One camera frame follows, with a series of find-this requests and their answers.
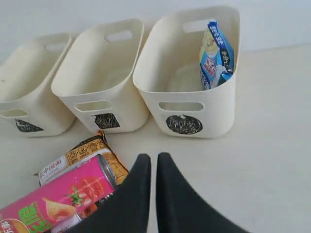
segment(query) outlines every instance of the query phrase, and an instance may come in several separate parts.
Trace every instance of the black chalkboard label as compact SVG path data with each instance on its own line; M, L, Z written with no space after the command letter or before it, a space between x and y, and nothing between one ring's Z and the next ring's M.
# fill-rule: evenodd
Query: black chalkboard label
M198 119L187 115L170 116L166 119L166 124L170 130L179 134L195 134L203 129Z
M17 129L23 133L44 131L44 129L23 120L15 119L15 124Z
M94 115L94 117L95 117L95 124L100 129L111 129L120 127L120 124L118 123L115 115L113 115L112 113Z

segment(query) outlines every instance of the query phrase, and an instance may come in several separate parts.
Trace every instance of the can lid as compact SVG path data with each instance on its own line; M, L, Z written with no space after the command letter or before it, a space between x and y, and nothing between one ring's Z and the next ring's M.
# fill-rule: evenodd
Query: can lid
M110 185L112 186L113 189L117 189L118 185L117 185L117 181L116 178L109 166L109 164L107 163L107 161L102 157L101 154L97 154L99 163L102 167L102 170L104 172L104 175L106 176L108 182L110 183Z

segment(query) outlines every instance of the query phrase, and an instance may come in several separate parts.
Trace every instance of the white plastic bin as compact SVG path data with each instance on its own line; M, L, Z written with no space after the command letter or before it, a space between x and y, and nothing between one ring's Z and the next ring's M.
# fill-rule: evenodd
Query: white plastic bin
M144 25L129 19L91 28L73 43L52 91L92 132L130 132L149 111L135 88L133 70Z
M35 38L16 49L1 67L0 116L20 135L58 135L73 123L75 116L51 91L73 37L59 33Z
M218 25L235 51L240 15L216 6L163 17L153 27L138 59L133 79L161 130L174 136L215 138L233 125L235 73L228 82L203 90L199 51L208 19Z

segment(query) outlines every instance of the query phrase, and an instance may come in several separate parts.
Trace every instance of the tomato illustration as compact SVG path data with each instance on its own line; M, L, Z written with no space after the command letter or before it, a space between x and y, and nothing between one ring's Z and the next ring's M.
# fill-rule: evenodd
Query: tomato illustration
M72 186L68 197L73 206L87 206L104 196L104 186L99 177L84 177L78 184Z

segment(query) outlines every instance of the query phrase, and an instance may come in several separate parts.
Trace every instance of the white wall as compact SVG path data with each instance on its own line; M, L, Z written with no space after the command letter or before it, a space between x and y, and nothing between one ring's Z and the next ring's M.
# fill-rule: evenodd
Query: white wall
M0 0L0 63L23 41L131 17L158 18L183 8L229 4L241 10L241 49L311 42L308 0Z

